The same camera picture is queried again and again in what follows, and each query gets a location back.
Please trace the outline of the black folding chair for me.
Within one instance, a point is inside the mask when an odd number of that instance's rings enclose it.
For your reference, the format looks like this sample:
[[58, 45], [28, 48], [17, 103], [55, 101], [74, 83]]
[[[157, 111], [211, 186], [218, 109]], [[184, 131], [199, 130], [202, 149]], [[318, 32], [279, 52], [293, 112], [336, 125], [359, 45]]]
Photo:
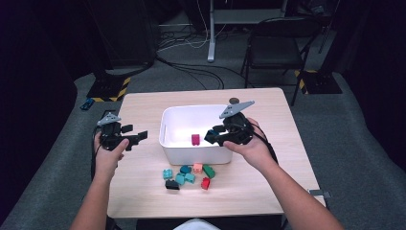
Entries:
[[251, 31], [240, 74], [244, 87], [251, 69], [297, 70], [295, 104], [312, 42], [322, 30], [321, 23], [310, 16], [288, 16], [260, 21]]

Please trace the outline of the person's left hand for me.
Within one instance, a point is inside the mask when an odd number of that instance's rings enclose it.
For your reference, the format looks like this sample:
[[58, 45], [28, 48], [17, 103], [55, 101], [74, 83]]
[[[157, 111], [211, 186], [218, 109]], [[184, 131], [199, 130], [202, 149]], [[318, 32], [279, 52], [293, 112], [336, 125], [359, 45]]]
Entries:
[[98, 132], [94, 141], [96, 156], [94, 181], [104, 181], [109, 183], [115, 174], [118, 162], [124, 157], [124, 151], [127, 148], [129, 141], [123, 139], [116, 148], [108, 150], [102, 147], [100, 136], [101, 134]]

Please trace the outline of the white desk frame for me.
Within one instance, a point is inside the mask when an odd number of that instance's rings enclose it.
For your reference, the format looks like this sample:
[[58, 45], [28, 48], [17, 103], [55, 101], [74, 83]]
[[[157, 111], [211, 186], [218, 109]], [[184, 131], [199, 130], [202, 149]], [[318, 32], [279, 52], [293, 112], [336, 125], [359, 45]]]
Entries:
[[258, 24], [261, 20], [272, 17], [284, 16], [288, 0], [282, 0], [281, 6], [277, 9], [243, 9], [243, 10], [217, 10], [214, 7], [214, 0], [210, 0], [210, 42], [208, 49], [208, 62], [214, 62], [215, 55], [215, 25], [234, 24]]

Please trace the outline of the black yellow striped stand base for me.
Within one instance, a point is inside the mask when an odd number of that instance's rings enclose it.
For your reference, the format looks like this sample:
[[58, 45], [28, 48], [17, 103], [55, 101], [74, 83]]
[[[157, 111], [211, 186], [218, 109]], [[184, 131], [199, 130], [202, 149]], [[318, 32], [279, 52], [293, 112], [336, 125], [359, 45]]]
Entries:
[[87, 93], [87, 98], [95, 102], [117, 102], [126, 92], [131, 77], [128, 74], [113, 75], [105, 71], [94, 74], [95, 81]]
[[303, 94], [341, 94], [342, 90], [332, 75], [321, 75], [317, 71], [295, 71], [295, 76], [301, 78], [299, 87]]

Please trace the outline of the white plastic bin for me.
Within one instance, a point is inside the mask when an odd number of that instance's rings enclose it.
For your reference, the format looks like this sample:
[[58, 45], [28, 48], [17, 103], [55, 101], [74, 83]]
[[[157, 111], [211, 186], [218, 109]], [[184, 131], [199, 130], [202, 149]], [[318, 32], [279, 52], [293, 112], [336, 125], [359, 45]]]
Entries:
[[[225, 104], [183, 105], [167, 108], [161, 119], [159, 143], [172, 165], [227, 164], [233, 153], [218, 143], [204, 140], [209, 129], [221, 125], [219, 115]], [[200, 145], [192, 145], [192, 135], [200, 135]]]

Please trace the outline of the person's right hand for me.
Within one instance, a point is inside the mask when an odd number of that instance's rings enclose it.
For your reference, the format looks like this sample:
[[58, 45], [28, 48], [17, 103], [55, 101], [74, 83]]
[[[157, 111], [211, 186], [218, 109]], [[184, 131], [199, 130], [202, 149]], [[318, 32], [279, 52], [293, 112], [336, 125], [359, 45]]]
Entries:
[[267, 138], [257, 121], [252, 118], [249, 118], [248, 121], [254, 128], [253, 139], [246, 145], [225, 141], [223, 146], [242, 155], [248, 164], [262, 174], [271, 174], [278, 167], [278, 164], [271, 155]]

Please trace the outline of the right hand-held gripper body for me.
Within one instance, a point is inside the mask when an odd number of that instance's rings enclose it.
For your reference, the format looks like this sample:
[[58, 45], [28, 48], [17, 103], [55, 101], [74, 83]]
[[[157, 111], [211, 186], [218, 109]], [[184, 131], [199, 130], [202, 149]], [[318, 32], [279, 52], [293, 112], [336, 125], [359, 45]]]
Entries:
[[254, 128], [242, 114], [242, 110], [254, 103], [254, 101], [248, 101], [229, 104], [220, 114], [219, 118], [223, 120], [223, 126], [226, 128], [226, 131], [222, 132], [222, 135], [226, 135], [226, 141], [246, 145], [252, 140]]

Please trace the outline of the grey metal clip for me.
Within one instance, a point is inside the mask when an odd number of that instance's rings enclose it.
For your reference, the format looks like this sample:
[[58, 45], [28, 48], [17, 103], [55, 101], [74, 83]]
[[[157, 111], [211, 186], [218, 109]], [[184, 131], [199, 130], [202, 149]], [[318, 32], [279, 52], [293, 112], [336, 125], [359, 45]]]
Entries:
[[325, 190], [309, 190], [308, 191], [312, 196], [321, 196], [323, 198], [331, 198], [331, 193]]

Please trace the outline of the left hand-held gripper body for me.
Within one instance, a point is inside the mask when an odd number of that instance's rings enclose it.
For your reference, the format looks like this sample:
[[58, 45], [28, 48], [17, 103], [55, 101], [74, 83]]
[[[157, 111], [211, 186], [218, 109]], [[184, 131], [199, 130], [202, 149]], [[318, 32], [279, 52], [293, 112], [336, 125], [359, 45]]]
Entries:
[[[123, 136], [121, 132], [121, 128], [123, 127], [120, 123], [121, 119], [120, 116], [108, 112], [97, 122], [97, 127], [101, 129], [101, 145], [107, 150], [113, 150], [123, 139], [127, 139], [128, 137]], [[131, 148], [132, 146], [128, 144], [125, 150], [130, 151]]]

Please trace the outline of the small blue object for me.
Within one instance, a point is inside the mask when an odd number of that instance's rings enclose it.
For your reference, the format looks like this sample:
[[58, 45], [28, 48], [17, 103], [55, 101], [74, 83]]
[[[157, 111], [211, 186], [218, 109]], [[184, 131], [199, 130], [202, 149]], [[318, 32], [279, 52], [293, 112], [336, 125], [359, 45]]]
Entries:
[[87, 111], [91, 108], [91, 106], [93, 105], [95, 101], [92, 98], [87, 98], [85, 100], [85, 102], [83, 103], [83, 105], [81, 105], [79, 108], [81, 110]]

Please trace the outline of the dark curtain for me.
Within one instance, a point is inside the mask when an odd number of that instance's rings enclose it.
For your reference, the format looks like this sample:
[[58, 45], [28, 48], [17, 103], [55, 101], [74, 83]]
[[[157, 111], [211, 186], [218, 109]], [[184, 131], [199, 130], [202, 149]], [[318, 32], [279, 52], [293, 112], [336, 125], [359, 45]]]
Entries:
[[406, 172], [406, 0], [342, 0], [337, 16], [343, 77], [368, 130]]
[[49, 153], [76, 96], [29, 0], [0, 0], [0, 225]]

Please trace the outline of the dark blue toy block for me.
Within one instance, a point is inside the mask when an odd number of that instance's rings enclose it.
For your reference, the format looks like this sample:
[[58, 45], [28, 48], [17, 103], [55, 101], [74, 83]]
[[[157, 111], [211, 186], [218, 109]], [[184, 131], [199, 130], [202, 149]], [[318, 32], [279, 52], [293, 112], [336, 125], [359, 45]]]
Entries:
[[214, 144], [216, 142], [216, 137], [218, 133], [213, 129], [209, 129], [204, 137], [204, 140], [209, 142], [210, 144]]

